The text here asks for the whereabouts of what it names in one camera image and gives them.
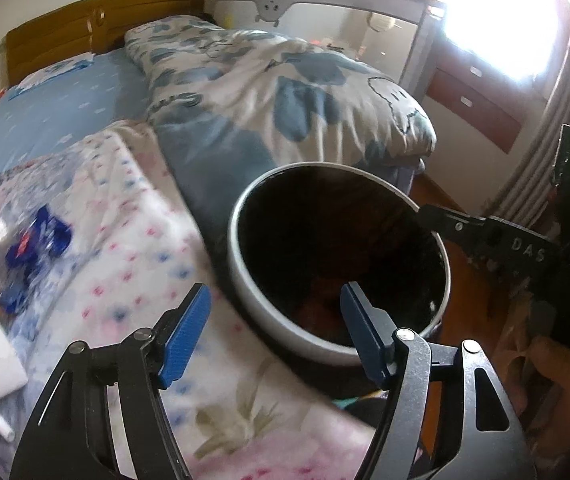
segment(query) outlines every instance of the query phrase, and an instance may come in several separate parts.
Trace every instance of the screw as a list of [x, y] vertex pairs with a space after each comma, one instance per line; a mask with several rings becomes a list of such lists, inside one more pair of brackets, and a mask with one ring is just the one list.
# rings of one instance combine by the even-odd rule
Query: screw
[[465, 339], [463, 341], [463, 347], [470, 354], [478, 354], [478, 352], [481, 351], [481, 346], [473, 339]]
[[399, 328], [398, 330], [396, 330], [396, 335], [398, 336], [399, 339], [402, 339], [403, 341], [411, 341], [416, 337], [414, 331], [408, 328]]
[[85, 343], [82, 341], [74, 341], [70, 346], [68, 346], [68, 351], [71, 354], [80, 354], [85, 350]]
[[152, 337], [152, 329], [150, 328], [139, 328], [134, 332], [134, 339], [136, 339], [136, 341], [146, 341], [150, 337]]

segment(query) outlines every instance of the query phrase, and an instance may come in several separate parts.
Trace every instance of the gray bed guard rail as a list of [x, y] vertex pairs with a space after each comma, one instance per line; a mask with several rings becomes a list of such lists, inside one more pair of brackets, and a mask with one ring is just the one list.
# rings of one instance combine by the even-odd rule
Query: gray bed guard rail
[[438, 44], [444, 39], [444, 16], [446, 5], [437, 0], [212, 0], [214, 17], [225, 26], [225, 9], [219, 6], [224, 2], [253, 2], [254, 22], [262, 23], [263, 30], [277, 28], [285, 13], [295, 4], [318, 4], [322, 6], [344, 7], [389, 16], [416, 26], [409, 53], [403, 56], [404, 63], [400, 77], [396, 81], [418, 102], [427, 92], [431, 77], [436, 68]]

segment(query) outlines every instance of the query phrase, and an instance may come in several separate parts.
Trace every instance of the floor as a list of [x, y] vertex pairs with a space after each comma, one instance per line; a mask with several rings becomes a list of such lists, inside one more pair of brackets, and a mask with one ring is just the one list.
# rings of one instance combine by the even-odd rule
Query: floor
[[[414, 180], [410, 197], [419, 206], [431, 203], [460, 209], [425, 175]], [[459, 346], [465, 339], [475, 339], [485, 354], [491, 356], [507, 316], [507, 296], [503, 290], [492, 286], [481, 270], [467, 262], [458, 246], [447, 241], [445, 245], [451, 266], [451, 292], [440, 343]], [[423, 422], [423, 442], [430, 453], [436, 437], [439, 400], [440, 384], [432, 383]]]

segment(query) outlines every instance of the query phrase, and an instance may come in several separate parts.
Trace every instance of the window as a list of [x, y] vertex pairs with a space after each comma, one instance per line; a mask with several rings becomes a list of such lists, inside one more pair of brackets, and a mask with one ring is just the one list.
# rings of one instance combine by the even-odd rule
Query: window
[[558, 31], [556, 0], [443, 0], [446, 34], [516, 80], [546, 70]]

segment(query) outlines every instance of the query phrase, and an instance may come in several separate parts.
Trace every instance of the wooden drawer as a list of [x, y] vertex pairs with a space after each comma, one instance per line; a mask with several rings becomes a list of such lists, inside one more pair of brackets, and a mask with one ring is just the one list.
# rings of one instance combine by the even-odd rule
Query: wooden drawer
[[476, 90], [520, 124], [525, 122], [529, 93], [512, 78], [451, 41], [443, 42], [438, 68]]
[[520, 123], [479, 92], [443, 70], [436, 70], [427, 95], [509, 153], [520, 132]]

